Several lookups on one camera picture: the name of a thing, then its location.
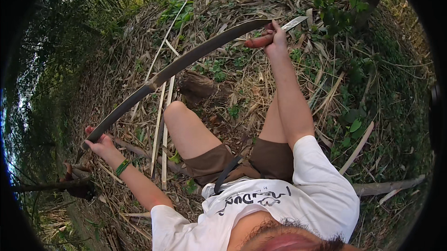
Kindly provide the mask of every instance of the ground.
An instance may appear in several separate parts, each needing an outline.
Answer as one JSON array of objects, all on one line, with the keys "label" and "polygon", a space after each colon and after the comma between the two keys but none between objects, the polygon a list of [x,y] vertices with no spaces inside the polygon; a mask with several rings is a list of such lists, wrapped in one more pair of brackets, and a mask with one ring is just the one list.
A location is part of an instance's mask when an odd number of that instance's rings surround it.
[{"label": "ground", "polygon": [[[312,8],[313,0],[190,1],[182,17],[189,11],[194,15],[168,35],[168,41],[180,54],[248,19],[277,18],[286,22],[304,15]],[[182,3],[171,0],[164,5],[150,4],[129,21],[122,36],[112,45],[104,42],[87,61],[72,101],[72,147],[66,155],[75,156],[85,138],[85,126],[97,125],[144,83],[148,71],[150,77],[176,58],[165,46],[153,62],[174,10]],[[340,8],[348,7],[347,0],[338,0],[338,4]],[[346,29],[334,38],[322,38],[324,25],[316,9],[311,24],[291,30],[288,47],[297,79],[314,113],[316,135],[332,164],[337,169],[343,166],[366,127],[374,121],[368,143],[344,176],[352,183],[398,181],[420,174],[429,179],[433,158],[425,107],[430,74],[421,69],[429,60],[415,55],[384,7],[374,13],[370,29],[359,33]],[[253,31],[240,40],[257,35],[259,32]],[[262,50],[233,41],[189,69],[231,90],[228,97],[214,96],[198,105],[187,103],[204,124],[235,154],[255,143],[274,95],[273,76]],[[172,99],[186,102],[178,88],[176,83]],[[132,109],[113,125],[110,133],[150,152],[160,95],[158,91],[145,97],[136,111]],[[175,153],[170,140],[167,148]],[[149,175],[150,161],[125,148],[120,150]],[[105,231],[112,229],[118,232],[126,250],[150,250],[150,219],[126,215],[143,213],[144,208],[124,184],[106,172],[110,168],[100,158],[88,152],[81,162],[94,168],[101,196],[92,203],[77,201],[70,208],[75,227],[92,238],[87,247],[106,250]],[[160,176],[161,168],[157,166],[153,181],[159,186]],[[166,194],[177,211],[196,221],[203,201],[197,186],[188,176],[170,171],[167,180]],[[410,226],[424,200],[427,183],[403,190],[381,205],[378,201],[383,196],[362,197],[359,221],[350,242],[364,249],[386,249],[398,244],[398,238],[405,236],[401,228]]]}]

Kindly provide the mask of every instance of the knee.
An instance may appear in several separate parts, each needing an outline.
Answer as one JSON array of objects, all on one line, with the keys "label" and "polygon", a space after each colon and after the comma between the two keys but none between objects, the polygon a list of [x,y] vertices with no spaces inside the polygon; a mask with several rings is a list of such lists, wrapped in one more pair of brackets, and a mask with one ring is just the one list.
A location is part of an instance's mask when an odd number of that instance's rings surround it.
[{"label": "knee", "polygon": [[181,114],[187,111],[188,108],[181,101],[173,101],[170,105],[165,109],[163,116],[165,118],[165,123],[171,121],[174,118],[178,118]]}]

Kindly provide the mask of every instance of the green wristband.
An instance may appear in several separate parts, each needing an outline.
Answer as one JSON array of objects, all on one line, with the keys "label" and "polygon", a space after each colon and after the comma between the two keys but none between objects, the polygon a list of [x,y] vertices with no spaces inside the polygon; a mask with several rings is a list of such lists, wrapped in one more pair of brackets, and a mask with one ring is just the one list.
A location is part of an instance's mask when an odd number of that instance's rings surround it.
[{"label": "green wristband", "polygon": [[120,176],[120,174],[127,168],[127,166],[130,164],[129,160],[124,160],[121,165],[119,165],[119,167],[116,169],[115,173],[116,176]]}]

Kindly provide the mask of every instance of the person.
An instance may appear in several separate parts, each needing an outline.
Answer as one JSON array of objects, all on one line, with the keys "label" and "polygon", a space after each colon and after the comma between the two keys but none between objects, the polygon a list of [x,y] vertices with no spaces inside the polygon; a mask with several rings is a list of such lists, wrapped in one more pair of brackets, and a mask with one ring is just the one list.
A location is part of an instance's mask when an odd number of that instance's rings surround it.
[{"label": "person", "polygon": [[[87,178],[90,176],[91,170],[82,165],[71,165],[67,160],[64,161],[64,165],[67,167],[65,177],[60,178],[59,182],[72,181],[81,178]],[[95,195],[95,189],[93,183],[90,181],[86,185],[67,188],[67,192],[76,198],[82,198],[86,200],[92,200]]]},{"label": "person", "polygon": [[[359,198],[318,145],[286,33],[276,21],[272,24],[274,30],[266,33],[274,34],[273,43],[264,51],[276,94],[249,162],[234,163],[226,146],[182,102],[165,110],[172,141],[203,186],[197,223],[176,212],[164,192],[135,167],[119,170],[151,213],[153,250],[358,250],[347,242],[359,218]],[[87,134],[92,130],[88,126]],[[114,170],[125,161],[108,136],[86,143]],[[220,178],[228,165],[231,171]]]}]

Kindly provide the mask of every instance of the white t-shirt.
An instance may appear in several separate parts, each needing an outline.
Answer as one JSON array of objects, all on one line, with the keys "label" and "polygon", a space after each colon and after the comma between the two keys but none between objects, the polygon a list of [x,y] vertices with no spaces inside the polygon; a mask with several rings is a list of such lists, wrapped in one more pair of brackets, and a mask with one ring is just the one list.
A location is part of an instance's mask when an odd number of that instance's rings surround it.
[{"label": "white t-shirt", "polygon": [[190,223],[166,205],[154,206],[152,244],[161,250],[226,251],[231,230],[239,219],[259,210],[281,221],[299,220],[323,239],[341,234],[348,242],[359,218],[360,202],[348,180],[324,155],[315,137],[304,136],[293,147],[292,185],[282,180],[241,178],[222,185],[220,195],[202,195],[203,214]]}]

